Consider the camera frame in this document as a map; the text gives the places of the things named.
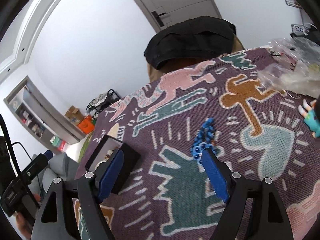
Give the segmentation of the person's left hand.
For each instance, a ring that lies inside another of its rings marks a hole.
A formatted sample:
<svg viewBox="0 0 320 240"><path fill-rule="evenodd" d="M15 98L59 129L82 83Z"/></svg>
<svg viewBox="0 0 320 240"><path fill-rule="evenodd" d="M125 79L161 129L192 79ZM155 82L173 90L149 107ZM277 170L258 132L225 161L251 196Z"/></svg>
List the person's left hand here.
<svg viewBox="0 0 320 240"><path fill-rule="evenodd" d="M15 218L16 225L20 233L25 237L25 239L31 239L33 226L30 220L32 217L24 203L22 203L21 209L16 213Z"/></svg>

